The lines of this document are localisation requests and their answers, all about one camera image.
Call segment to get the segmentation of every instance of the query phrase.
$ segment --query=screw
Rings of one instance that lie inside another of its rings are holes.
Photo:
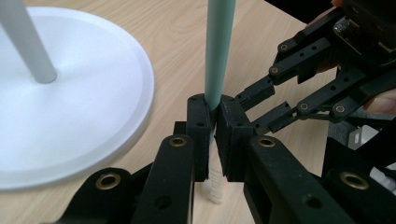
[[[308,109],[308,104],[301,104],[300,108],[303,110],[306,110],[306,109]]]
[[[286,49],[288,49],[288,46],[285,45],[285,44],[283,44],[283,45],[280,46],[280,49],[281,49],[281,50],[286,50]]]
[[[378,24],[374,24],[374,27],[376,28],[377,31],[384,33],[384,29],[382,29],[382,27]]]
[[[277,72],[279,72],[279,69],[277,67],[272,67],[271,68],[271,72],[272,73],[277,73]]]
[[[337,107],[335,108],[335,110],[336,110],[338,113],[343,113],[344,111],[346,111],[346,109],[345,109],[343,106],[341,106],[341,105],[337,106]]]
[[[353,13],[359,15],[359,11],[355,7],[350,7],[350,9],[352,9]]]

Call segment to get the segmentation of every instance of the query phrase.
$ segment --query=vertical pole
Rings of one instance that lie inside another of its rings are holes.
[[[207,10],[205,100],[212,115],[221,97],[233,29],[235,0],[209,0]]]
[[[0,0],[0,23],[35,80],[54,81],[56,71],[21,0]]]

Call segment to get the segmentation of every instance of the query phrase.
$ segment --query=white rod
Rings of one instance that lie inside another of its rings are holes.
[[[0,0],[0,23],[35,80],[54,81],[56,71],[21,0]]]

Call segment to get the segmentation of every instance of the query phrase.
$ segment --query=white circular disc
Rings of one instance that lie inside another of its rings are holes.
[[[149,57],[119,26],[70,9],[28,11],[58,77],[35,82],[0,26],[0,189],[100,168],[140,137],[154,94]]]

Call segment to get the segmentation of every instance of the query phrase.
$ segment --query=wooden table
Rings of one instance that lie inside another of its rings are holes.
[[[155,100],[148,127],[127,153],[105,167],[134,173],[154,160],[161,141],[172,134],[174,121],[186,120],[187,99],[204,91],[207,1],[185,0],[25,0],[26,6],[73,8],[112,21],[145,48],[155,71]],[[304,24],[262,0],[238,0],[223,93],[235,96],[267,75],[283,40]],[[248,111],[255,119],[287,100],[294,106],[333,78],[316,76],[302,85],[296,79],[276,87],[276,96]],[[275,136],[314,174],[319,175],[328,124],[297,121]],[[38,189],[0,192],[0,223],[48,223],[57,220],[87,178],[75,177]],[[196,184],[194,223],[253,223],[242,184],[222,182],[222,204],[201,195]]]

